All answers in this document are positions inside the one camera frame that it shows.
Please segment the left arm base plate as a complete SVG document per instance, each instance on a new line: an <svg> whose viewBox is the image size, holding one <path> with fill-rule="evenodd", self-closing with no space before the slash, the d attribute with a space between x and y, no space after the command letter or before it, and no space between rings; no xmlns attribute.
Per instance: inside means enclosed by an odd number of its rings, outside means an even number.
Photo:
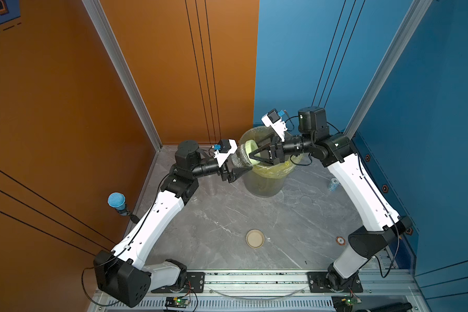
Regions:
<svg viewBox="0 0 468 312"><path fill-rule="evenodd" d="M188 272L186 282L183 287L164 286L164 287L153 290L152 293L185 294L192 289L196 294L200 294L204 292L204 285L205 285L205 273L204 272Z"/></svg>

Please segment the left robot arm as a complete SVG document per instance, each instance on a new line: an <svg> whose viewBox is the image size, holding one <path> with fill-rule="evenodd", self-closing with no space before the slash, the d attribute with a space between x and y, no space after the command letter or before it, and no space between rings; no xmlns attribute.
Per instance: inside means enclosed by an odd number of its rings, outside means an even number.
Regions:
<svg viewBox="0 0 468 312"><path fill-rule="evenodd" d="M229 169L228 159L238 149L235 140L220 140L213 155L194 140L179 144L175 164L159 183L151 208L110 252L102 250L92 269L100 291L130 308L137 306L149 291L170 287L182 290L187 283L187 267L168 259L145 266L153 246L172 219L186 206L199 187L199 178L219 175L222 181L236 181L250 167Z"/></svg>

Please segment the jar with green lid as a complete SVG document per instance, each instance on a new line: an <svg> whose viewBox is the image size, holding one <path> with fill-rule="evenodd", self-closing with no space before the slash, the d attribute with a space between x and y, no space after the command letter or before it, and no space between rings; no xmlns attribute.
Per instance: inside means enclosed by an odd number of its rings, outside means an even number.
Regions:
<svg viewBox="0 0 468 312"><path fill-rule="evenodd" d="M256 141L252 139L242 143L236 150L235 154L231 157L231 162L233 163L234 167L246 168L260 164L260 161L257 159L252 159L249 156L250 153L257 150L258 148L259 147Z"/></svg>

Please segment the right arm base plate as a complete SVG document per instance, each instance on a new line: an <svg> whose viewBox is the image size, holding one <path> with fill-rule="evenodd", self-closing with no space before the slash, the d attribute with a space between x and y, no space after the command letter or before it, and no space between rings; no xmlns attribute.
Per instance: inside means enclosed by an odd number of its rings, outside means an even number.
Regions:
<svg viewBox="0 0 468 312"><path fill-rule="evenodd" d="M307 278L309 289L312 293L363 292L358 273L344 279L336 272L308 272Z"/></svg>

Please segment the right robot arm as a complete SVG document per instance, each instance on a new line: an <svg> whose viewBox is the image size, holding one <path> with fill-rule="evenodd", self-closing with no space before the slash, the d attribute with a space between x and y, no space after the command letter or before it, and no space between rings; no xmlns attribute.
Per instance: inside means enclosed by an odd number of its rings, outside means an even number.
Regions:
<svg viewBox="0 0 468 312"><path fill-rule="evenodd" d="M329 266L323 288L330 292L352 291L359 281L360 269L379 251L400 237L410 227L409 217L402 217L384 198L363 167L357 148L342 132L330 135L326 111L306 107L298 112L299 135L288 133L284 111L272 110L262 117L270 133L259 141L244 143L250 161L279 165L306 153L321 162L344 188L362 221L362 227L348 236L348 246Z"/></svg>

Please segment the cream jar lid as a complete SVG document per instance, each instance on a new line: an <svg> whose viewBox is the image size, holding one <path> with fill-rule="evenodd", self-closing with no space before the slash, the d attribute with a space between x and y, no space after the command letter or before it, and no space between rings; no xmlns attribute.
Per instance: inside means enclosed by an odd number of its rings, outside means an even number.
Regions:
<svg viewBox="0 0 468 312"><path fill-rule="evenodd" d="M253 249L261 248L264 242L265 236L260 230L253 229L246 234L246 243Z"/></svg>

